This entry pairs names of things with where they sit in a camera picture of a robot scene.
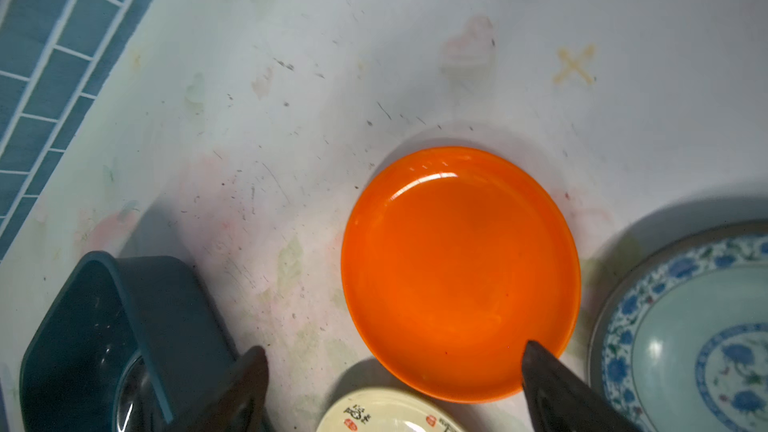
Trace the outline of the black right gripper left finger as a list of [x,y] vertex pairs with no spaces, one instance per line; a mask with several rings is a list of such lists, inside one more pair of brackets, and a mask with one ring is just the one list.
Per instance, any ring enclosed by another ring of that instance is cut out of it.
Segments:
[[168,431],[263,431],[269,385],[266,351],[251,347],[224,378],[173,419]]

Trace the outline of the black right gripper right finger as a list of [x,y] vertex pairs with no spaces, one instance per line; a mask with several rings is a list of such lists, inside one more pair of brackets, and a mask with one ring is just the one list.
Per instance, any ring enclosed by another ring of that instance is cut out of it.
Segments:
[[637,428],[539,342],[526,343],[523,391],[536,431],[635,431]]

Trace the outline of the black glossy plate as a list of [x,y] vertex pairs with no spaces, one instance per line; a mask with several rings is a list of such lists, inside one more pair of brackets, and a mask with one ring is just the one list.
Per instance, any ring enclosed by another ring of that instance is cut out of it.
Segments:
[[113,406],[113,431],[160,431],[164,426],[149,371],[139,353],[125,367]]

